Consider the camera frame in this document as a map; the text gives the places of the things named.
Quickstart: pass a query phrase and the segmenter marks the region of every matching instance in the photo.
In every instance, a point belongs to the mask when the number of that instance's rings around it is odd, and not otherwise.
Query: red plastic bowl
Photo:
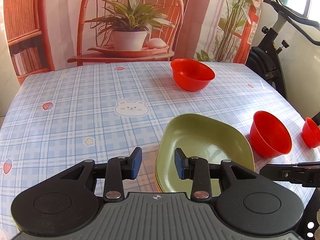
[[[320,129],[309,117],[306,118],[306,122],[303,125],[302,137],[306,145],[310,148],[317,148],[320,146]]]
[[[171,68],[176,84],[187,91],[204,89],[215,77],[211,68],[192,59],[177,58],[171,62]]]
[[[257,153],[267,158],[288,154],[292,148],[292,140],[286,127],[278,118],[265,111],[258,111],[253,115],[250,142]]]

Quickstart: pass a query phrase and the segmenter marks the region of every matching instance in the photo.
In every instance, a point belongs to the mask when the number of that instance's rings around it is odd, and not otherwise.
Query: potted plant
[[[161,31],[163,25],[174,27],[166,20],[167,15],[160,12],[163,6],[127,0],[127,4],[119,1],[106,1],[111,7],[104,7],[110,14],[85,22],[95,23],[92,28],[99,27],[97,36],[104,38],[111,32],[114,49],[123,51],[141,50],[143,42],[152,28]]]

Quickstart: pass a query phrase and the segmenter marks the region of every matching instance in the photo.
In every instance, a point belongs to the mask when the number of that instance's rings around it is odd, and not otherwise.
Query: knob
[[[287,47],[290,46],[290,45],[287,43],[286,40],[283,40],[283,41],[281,42],[281,44],[282,44],[282,46],[285,47],[285,48],[287,48]]]
[[[264,34],[267,34],[267,32],[269,31],[269,29],[267,28],[267,26],[262,27],[261,30]]]

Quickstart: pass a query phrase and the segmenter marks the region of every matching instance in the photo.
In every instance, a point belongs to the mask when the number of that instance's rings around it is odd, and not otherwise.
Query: books
[[[17,76],[32,73],[42,68],[38,48],[28,48],[11,56]]]

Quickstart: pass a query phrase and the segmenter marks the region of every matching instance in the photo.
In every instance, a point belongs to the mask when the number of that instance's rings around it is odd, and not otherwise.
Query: metal screw
[[[121,197],[121,193],[119,191],[109,191],[106,193],[106,197],[110,199],[117,199]]]
[[[193,195],[195,196],[195,198],[205,199],[208,198],[210,194],[206,191],[196,191],[195,193],[193,193]]]

